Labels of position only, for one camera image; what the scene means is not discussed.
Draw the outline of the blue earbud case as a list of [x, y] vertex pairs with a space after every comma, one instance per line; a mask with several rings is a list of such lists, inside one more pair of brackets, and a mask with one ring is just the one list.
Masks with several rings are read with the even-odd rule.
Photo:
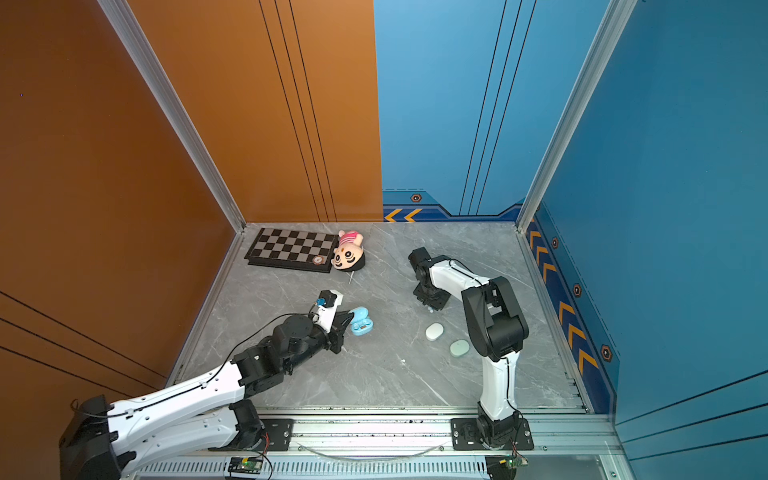
[[353, 318], [349, 328], [355, 336], [365, 335], [373, 329], [373, 321], [370, 318], [367, 308], [356, 307], [351, 310], [351, 313], [353, 314]]

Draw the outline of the mint green earbud case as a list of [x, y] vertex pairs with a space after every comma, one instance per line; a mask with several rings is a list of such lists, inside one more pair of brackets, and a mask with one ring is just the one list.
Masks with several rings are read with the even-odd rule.
[[466, 340], [456, 340], [449, 346], [450, 354], [455, 358], [467, 355], [470, 351], [470, 344]]

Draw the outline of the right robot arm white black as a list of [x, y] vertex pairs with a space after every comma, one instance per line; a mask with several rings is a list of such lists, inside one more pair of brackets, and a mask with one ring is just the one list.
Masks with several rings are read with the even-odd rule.
[[488, 278], [448, 256], [413, 250], [409, 263], [418, 281], [415, 297], [438, 311], [461, 301], [470, 344], [482, 358], [482, 393], [476, 429], [490, 448], [534, 448], [533, 434], [515, 400], [517, 362], [530, 330], [510, 282]]

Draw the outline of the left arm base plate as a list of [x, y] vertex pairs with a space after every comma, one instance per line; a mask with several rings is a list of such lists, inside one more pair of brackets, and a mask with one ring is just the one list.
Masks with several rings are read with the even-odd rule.
[[290, 446], [294, 424], [292, 418], [268, 418], [246, 423], [244, 427], [237, 425], [234, 439], [211, 451], [285, 452]]

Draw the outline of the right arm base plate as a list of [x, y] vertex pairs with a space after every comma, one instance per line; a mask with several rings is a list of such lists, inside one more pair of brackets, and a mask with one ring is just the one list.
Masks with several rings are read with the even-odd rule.
[[524, 417], [491, 423], [484, 418], [453, 418], [450, 427], [456, 451], [535, 449], [532, 430]]

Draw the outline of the white earbud case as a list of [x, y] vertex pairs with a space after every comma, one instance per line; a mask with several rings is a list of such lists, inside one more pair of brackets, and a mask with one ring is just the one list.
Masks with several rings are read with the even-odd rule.
[[436, 341], [444, 333], [444, 327], [440, 323], [433, 323], [425, 329], [425, 337], [428, 341]]

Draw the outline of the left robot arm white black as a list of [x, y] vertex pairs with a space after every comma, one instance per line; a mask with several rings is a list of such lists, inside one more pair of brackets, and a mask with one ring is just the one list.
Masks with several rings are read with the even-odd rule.
[[341, 350], [352, 311], [287, 315], [273, 333], [221, 366], [144, 396], [75, 407], [59, 441], [63, 479], [121, 479], [201, 450], [247, 450], [266, 440], [254, 396], [317, 353]]

